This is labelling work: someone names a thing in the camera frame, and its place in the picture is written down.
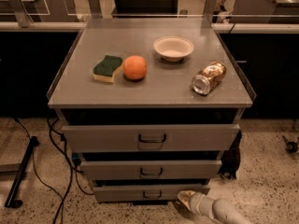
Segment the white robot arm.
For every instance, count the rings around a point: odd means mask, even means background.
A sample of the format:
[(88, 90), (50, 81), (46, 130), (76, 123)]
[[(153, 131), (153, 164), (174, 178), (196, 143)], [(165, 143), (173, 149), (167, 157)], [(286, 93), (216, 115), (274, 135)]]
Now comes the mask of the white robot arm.
[(178, 199), (192, 213), (207, 217), (215, 224), (253, 224), (225, 199), (212, 199), (193, 190), (180, 191)]

